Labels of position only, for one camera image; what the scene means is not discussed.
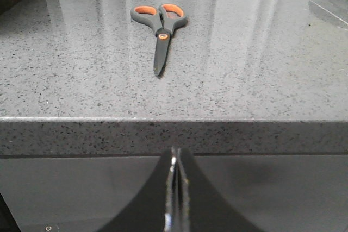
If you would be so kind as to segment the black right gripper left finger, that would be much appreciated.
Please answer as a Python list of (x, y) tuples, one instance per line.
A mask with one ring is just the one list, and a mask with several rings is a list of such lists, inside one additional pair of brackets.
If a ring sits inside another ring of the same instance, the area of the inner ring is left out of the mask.
[(136, 196), (99, 231), (173, 231), (176, 162), (175, 148), (165, 150)]

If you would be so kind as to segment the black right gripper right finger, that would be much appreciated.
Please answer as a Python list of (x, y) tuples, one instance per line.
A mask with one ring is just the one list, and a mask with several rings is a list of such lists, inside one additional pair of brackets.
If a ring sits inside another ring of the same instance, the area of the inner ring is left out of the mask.
[(223, 198), (188, 149), (178, 149), (177, 167), (180, 231), (262, 231)]

